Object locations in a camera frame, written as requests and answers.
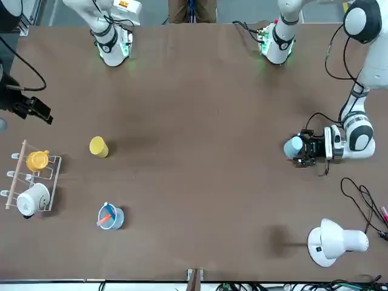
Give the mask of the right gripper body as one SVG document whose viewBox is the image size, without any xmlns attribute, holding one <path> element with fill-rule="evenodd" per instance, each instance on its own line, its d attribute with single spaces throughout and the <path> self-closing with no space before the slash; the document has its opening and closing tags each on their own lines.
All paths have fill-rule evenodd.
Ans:
<svg viewBox="0 0 388 291">
<path fill-rule="evenodd" d="M 16 108 L 23 101 L 20 90 L 12 90 L 8 85 L 19 86 L 19 83 L 10 75 L 3 75 L 1 78 L 1 109 L 16 112 Z"/>
</svg>

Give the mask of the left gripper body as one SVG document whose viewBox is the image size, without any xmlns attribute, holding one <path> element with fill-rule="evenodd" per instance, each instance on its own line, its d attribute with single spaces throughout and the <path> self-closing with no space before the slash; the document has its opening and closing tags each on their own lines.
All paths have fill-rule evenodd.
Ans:
<svg viewBox="0 0 388 291">
<path fill-rule="evenodd" d="M 315 158 L 326 157 L 324 135 L 315 136 L 314 139 L 302 140 L 302 141 L 303 141 L 303 149 L 302 149 L 303 155 L 310 155 Z"/>
</svg>

